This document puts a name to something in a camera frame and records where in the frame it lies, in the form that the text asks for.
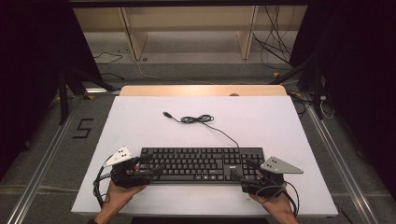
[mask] table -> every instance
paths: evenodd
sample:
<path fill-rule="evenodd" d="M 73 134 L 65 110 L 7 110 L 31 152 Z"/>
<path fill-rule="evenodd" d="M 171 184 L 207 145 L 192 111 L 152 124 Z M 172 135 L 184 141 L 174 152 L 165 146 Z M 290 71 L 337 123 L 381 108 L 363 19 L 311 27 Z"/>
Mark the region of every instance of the table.
<path fill-rule="evenodd" d="M 232 93 L 240 96 L 230 97 Z M 164 110 L 177 118 L 207 112 L 215 117 L 212 125 L 236 138 L 241 147 L 263 147 L 266 158 L 277 156 L 303 169 L 303 175 L 285 175 L 299 191 L 300 216 L 337 215 L 292 101 L 281 86 L 124 87 L 110 110 L 72 212 L 82 215 L 99 212 L 99 204 L 92 195 L 92 181 L 105 159 L 121 145 L 128 147 L 133 156 L 138 156 L 141 147 L 234 147 L 228 138 L 205 126 L 180 126 L 165 118 Z M 107 183 L 102 181 L 102 192 L 106 192 Z M 288 188 L 288 192 L 296 197 L 292 189 Z M 242 193 L 240 186 L 213 185 L 151 185 L 120 212 L 136 217 L 268 215 Z"/>

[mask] black keyboard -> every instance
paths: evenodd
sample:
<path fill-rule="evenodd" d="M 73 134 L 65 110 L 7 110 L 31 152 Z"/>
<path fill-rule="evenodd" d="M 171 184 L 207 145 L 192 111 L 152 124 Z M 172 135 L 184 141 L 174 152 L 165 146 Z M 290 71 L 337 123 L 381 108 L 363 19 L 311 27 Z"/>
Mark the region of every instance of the black keyboard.
<path fill-rule="evenodd" d="M 164 166 L 163 174 L 154 176 L 152 184 L 235 184 L 231 170 L 246 179 L 256 179 L 257 170 L 246 158 L 264 162 L 262 147 L 143 147 L 141 156 L 153 154 L 140 171 Z"/>

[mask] person's hand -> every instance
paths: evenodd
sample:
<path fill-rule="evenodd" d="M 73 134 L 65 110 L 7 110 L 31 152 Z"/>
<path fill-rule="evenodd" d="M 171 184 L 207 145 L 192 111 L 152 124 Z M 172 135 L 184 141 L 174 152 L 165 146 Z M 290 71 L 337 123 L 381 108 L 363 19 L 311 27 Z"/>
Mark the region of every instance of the person's hand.
<path fill-rule="evenodd" d="M 136 193 L 142 191 L 146 186 L 133 187 L 124 189 L 117 187 L 112 180 L 108 185 L 105 202 L 103 203 L 102 210 L 95 219 L 98 224 L 109 223 L 129 201 L 132 200 Z"/>
<path fill-rule="evenodd" d="M 260 203 L 262 207 L 281 224 L 298 223 L 291 211 L 290 201 L 285 194 L 281 193 L 278 197 L 266 199 L 260 196 L 249 194 L 249 196 Z"/>

